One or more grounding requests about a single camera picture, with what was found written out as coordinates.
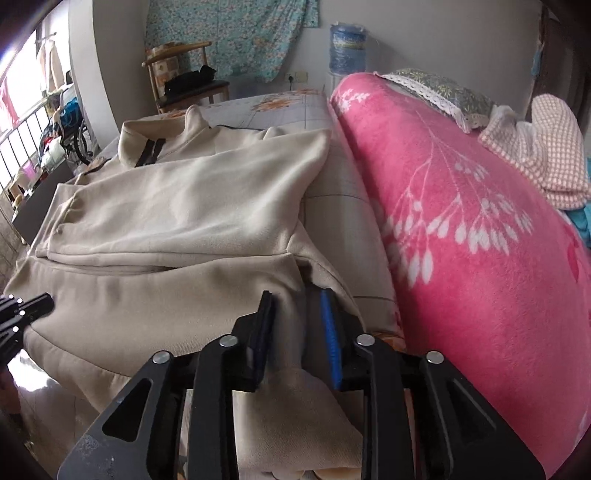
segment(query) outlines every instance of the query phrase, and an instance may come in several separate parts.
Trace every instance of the lace trim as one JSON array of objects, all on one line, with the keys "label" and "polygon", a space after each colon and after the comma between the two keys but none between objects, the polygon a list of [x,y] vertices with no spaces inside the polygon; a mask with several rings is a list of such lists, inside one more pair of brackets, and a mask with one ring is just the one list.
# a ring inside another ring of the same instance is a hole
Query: lace trim
[{"label": "lace trim", "polygon": [[400,75],[394,75],[393,73],[380,75],[379,73],[375,72],[375,75],[402,85],[408,90],[421,96],[426,101],[432,103],[442,112],[450,115],[456,121],[457,126],[459,126],[464,133],[469,134],[475,128],[482,128],[488,125],[488,116],[482,115],[481,113],[469,113],[465,115],[459,107],[451,103],[449,100],[413,79],[402,77]]}]

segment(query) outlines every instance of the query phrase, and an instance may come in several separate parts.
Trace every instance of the pink blanket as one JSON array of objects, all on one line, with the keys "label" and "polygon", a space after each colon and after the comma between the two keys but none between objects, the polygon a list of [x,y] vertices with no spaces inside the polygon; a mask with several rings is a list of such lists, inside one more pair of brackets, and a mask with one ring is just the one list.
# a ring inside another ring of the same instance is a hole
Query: pink blanket
[{"label": "pink blanket", "polygon": [[477,134],[387,81],[351,75],[331,104],[381,224],[408,350],[443,352],[550,477],[591,422],[577,233]]}]

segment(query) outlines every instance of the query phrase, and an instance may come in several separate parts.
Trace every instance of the black bag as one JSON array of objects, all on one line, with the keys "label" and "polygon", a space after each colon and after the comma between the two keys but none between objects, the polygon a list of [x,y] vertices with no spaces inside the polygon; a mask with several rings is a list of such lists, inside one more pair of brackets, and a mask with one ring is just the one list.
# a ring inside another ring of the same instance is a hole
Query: black bag
[{"label": "black bag", "polygon": [[208,65],[203,65],[199,72],[187,72],[176,76],[164,83],[164,93],[166,96],[182,95],[199,87],[204,87],[212,83],[215,78],[216,70]]}]

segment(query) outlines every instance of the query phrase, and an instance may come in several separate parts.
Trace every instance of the white wall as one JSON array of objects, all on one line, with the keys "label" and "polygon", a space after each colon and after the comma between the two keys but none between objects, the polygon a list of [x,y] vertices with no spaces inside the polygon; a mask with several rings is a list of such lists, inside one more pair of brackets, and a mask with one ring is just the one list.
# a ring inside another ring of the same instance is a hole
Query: white wall
[{"label": "white wall", "polygon": [[157,113],[145,60],[149,0],[70,0],[76,83],[101,148],[124,121]]},{"label": "white wall", "polygon": [[591,122],[589,122],[587,133],[585,133],[585,154],[591,157]]},{"label": "white wall", "polygon": [[43,37],[56,33],[51,39],[56,43],[61,69],[66,74],[70,70],[68,9],[70,0],[62,0],[43,20],[41,35]]},{"label": "white wall", "polygon": [[86,119],[104,148],[119,133],[111,111],[96,54],[92,0],[70,0],[70,55]]},{"label": "white wall", "polygon": [[[330,25],[358,23],[372,36],[368,71],[421,68],[521,113],[530,93],[540,11],[538,0],[320,0],[321,28],[304,29],[284,71],[308,71],[307,86],[322,89]],[[276,83],[284,86],[282,79]]]}]

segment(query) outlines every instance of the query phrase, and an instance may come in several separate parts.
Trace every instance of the pillow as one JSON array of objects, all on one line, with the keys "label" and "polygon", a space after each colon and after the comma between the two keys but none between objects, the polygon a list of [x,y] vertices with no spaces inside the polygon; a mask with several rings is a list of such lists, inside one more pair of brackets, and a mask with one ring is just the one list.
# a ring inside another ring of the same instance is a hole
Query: pillow
[{"label": "pillow", "polygon": [[402,69],[379,76],[427,100],[440,112],[451,116],[466,134],[488,125],[494,102],[452,79],[417,69]]}]

